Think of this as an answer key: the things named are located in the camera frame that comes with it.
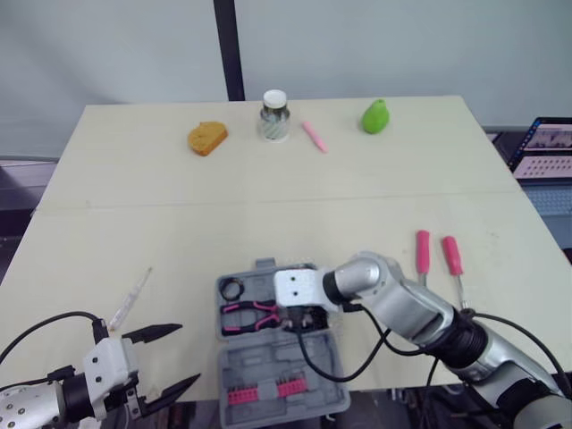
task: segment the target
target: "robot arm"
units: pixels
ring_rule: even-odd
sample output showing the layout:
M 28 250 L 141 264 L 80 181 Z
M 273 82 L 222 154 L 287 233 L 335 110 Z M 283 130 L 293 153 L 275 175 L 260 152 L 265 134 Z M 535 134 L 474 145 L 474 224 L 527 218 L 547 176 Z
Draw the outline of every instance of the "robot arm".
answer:
M 439 358 L 489 404 L 512 416 L 515 427 L 572 425 L 572 402 L 550 374 L 487 326 L 405 279 L 392 259 L 363 252 L 330 272 L 279 272 L 274 285 L 282 307 L 320 305 L 334 311 L 361 299 L 382 324 Z
M 150 342 L 181 328 L 180 324 L 152 325 L 121 338 L 98 338 L 83 358 L 84 373 L 71 366 L 63 374 L 37 386 L 18 385 L 0 393 L 0 421 L 8 429 L 64 427 L 86 417 L 103 420 L 107 412 L 125 406 L 131 419 L 148 416 L 176 401 L 199 374 L 164 390 L 150 403 L 137 394 L 139 368 L 133 343 Z

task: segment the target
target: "laptop screen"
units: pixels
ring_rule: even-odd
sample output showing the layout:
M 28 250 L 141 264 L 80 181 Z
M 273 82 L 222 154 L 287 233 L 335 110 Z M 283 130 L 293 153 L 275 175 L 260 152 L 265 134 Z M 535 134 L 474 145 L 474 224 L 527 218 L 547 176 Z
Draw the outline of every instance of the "laptop screen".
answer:
M 523 183 L 572 182 L 572 118 L 537 118 L 509 168 Z

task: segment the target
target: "green toy fruit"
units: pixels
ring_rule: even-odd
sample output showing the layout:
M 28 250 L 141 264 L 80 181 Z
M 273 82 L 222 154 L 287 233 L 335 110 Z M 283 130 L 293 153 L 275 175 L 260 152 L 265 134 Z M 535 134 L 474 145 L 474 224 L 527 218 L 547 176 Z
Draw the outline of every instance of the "green toy fruit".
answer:
M 361 125 L 364 127 L 365 132 L 377 134 L 385 128 L 389 121 L 390 111 L 387 110 L 385 101 L 380 98 L 375 100 L 366 110 L 364 117 L 361 118 Z

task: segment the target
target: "wooden tabletop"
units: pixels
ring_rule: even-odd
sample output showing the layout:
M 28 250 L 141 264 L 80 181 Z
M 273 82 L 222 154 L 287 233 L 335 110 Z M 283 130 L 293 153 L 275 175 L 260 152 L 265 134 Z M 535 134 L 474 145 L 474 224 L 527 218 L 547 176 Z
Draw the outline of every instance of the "wooden tabletop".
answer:
M 368 249 L 415 279 L 415 232 L 427 229 L 429 288 L 457 303 L 440 244 L 454 235 L 470 304 L 523 324 L 572 368 L 568 261 L 462 99 L 388 98 L 390 124 L 375 136 L 358 129 L 371 101 L 291 101 L 282 144 L 257 136 L 259 103 L 89 106 L 0 286 L 0 343 L 63 311 L 109 320 L 153 266 L 121 332 L 184 328 L 136 346 L 140 393 L 201 373 L 182 399 L 213 399 L 224 346 L 215 337 L 216 278 L 250 270 L 260 257 L 334 267 Z M 209 120 L 230 135 L 203 158 L 186 135 Z M 329 154 L 303 133 L 304 120 Z M 374 346 L 374 329 L 362 315 L 334 316 L 332 329 L 348 374 Z M 549 367 L 520 334 L 498 332 Z M 87 323 L 43 328 L 6 359 L 0 385 L 80 368 L 91 347 Z M 420 385 L 430 365 L 382 349 L 349 387 Z M 435 383 L 454 381 L 438 368 Z

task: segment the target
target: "white syringe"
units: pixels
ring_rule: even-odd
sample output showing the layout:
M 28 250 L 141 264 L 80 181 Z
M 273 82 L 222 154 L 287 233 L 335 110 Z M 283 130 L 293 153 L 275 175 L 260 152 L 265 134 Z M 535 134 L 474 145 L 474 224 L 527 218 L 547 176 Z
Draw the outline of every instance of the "white syringe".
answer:
M 143 289 L 143 286 L 145 286 L 145 283 L 147 283 L 147 279 L 149 278 L 152 270 L 153 267 L 150 266 L 145 271 L 145 274 L 143 275 L 143 278 L 140 280 L 140 282 L 137 283 L 131 292 L 129 292 L 129 294 L 125 297 L 122 302 L 122 306 L 119 307 L 119 310 L 117 310 L 117 313 L 115 313 L 114 317 L 111 319 L 111 322 L 109 322 L 110 331 L 115 331 L 121 327 L 123 320 L 125 320 L 125 317 L 127 317 L 127 314 L 133 307 L 133 304 L 137 300 L 137 297 Z

